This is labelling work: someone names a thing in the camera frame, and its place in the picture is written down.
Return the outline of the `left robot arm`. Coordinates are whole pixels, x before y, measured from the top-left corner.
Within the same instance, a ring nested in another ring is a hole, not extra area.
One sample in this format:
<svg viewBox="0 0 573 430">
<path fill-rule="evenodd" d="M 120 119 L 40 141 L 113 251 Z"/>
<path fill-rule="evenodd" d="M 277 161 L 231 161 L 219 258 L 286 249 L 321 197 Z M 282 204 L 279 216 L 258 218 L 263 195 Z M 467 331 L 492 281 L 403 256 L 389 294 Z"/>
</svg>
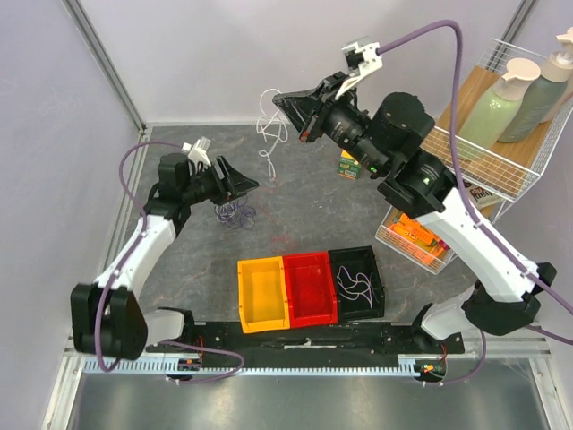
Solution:
<svg viewBox="0 0 573 430">
<path fill-rule="evenodd" d="M 197 332 L 191 312 L 164 307 L 145 314 L 138 297 L 160 256 L 190 218 L 192 206 L 220 206 L 258 186 L 222 156 L 214 163 L 176 152 L 162 156 L 158 181 L 132 236 L 93 282 L 79 283 L 71 293 L 75 349 L 99 360 L 135 360 L 147 346 L 164 340 L 177 352 L 193 348 Z"/>
</svg>

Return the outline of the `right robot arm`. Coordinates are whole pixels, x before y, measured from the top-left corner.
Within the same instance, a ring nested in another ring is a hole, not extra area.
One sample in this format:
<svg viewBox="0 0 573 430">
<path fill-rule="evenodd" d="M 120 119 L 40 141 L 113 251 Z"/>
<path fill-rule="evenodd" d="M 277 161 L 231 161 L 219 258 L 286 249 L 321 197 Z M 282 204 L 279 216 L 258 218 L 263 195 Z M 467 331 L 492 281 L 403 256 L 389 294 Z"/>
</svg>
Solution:
<svg viewBox="0 0 573 430">
<path fill-rule="evenodd" d="M 511 246 L 468 201 L 452 171 L 422 149 L 434 121 L 416 96 L 390 93 L 369 116 L 345 82 L 345 74 L 335 73 L 313 90 L 280 93 L 272 102 L 301 142 L 328 136 L 381 181 L 377 189 L 391 206 L 436 234 L 476 276 L 464 293 L 423 308 L 409 332 L 412 346 L 427 353 L 459 331 L 503 336 L 531 325 L 541 308 L 536 296 L 551 285 L 555 268 Z"/>
</svg>

